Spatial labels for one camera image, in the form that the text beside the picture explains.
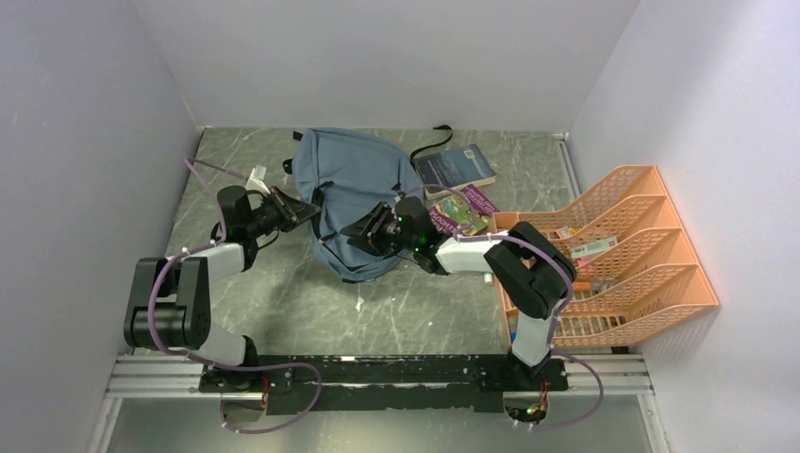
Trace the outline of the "blue student backpack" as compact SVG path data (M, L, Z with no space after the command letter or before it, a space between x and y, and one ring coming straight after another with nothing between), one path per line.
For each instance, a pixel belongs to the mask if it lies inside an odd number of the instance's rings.
M393 209L400 194L425 197L409 155L395 143L350 129L309 128L293 137L298 149L284 164L302 200L320 209L309 220L316 259L345 283L389 273L408 252L375 256L349 244L342 231L379 204Z

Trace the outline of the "dark blue book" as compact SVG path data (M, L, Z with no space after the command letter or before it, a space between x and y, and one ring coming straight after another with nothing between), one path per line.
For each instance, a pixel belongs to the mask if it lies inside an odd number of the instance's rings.
M439 151L413 160L424 184L437 184L461 189L493 184L496 173L476 144Z

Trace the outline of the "purple colourful book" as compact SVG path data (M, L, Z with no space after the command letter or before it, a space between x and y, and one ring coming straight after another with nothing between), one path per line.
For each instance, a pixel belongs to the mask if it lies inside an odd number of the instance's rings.
M446 196L428 211L439 232L475 236L489 228L492 216L499 209L475 185L470 184L461 190L461 195Z

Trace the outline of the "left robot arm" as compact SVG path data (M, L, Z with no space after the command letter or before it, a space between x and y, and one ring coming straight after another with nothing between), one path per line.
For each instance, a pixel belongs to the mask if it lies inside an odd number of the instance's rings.
M223 369L224 381L246 393L261 378L258 352L249 337L213 322L211 286L248 271L262 248L260 238L290 232L321 209L276 187L262 192L233 185L216 199L222 220L208 244L137 262L123 331L133 348L184 355Z

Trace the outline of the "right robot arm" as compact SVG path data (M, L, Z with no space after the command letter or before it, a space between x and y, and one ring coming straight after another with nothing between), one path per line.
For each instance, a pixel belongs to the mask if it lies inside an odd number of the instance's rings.
M519 222L500 233L447 236L435 228L423 202L408 196L394 206L377 204L342 234L373 256L408 252L429 274L491 273L518 311L509 379L522 391L543 381L555 320L573 297L576 269L531 224Z

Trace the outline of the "orange desk organizer tray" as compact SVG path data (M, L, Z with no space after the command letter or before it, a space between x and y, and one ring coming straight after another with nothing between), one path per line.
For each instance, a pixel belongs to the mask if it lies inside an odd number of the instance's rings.
M508 331L516 349L537 350L546 344L546 240L532 225L516 224L501 235L486 260L514 309L508 313Z

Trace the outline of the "teal box in rack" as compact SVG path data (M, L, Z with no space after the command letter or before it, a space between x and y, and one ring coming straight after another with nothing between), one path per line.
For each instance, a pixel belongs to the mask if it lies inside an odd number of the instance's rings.
M589 243L576 245L570 249L573 260L591 260L594 256L610 250L618 243L616 236L606 237Z

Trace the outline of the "orange plastic file rack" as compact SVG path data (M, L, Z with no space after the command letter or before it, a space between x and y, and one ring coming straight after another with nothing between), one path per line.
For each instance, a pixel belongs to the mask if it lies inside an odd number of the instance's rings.
M632 346L719 306L705 271L652 165L612 170L567 207L521 212L565 256L606 238L616 244L573 260L596 284L561 313L557 347Z

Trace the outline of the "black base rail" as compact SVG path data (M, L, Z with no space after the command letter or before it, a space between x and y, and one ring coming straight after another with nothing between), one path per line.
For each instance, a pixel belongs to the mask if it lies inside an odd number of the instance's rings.
M200 394L253 396L269 415L314 411L471 409L501 413L506 397L564 392L563 361L531 371L509 353L484 355L260 356L262 370L206 366Z

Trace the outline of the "aluminium frame rail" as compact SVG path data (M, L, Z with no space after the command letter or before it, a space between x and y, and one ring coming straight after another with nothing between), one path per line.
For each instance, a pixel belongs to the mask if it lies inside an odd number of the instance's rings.
M654 392L641 356L579 355L554 359L542 371L539 382L524 383L505 370L502 355L431 356L289 356L290 367L268 373L266 379L248 373L240 386L229 386L204 365L181 357L121 356L117 359L106 393L128 398L238 397L255 399L264 385L271 394L289 394L302 385L313 385L311 371L300 363L316 366L326 387L363 389L410 389L425 386L440 389L467 385L507 396L535 394L542 383L550 393L649 395Z

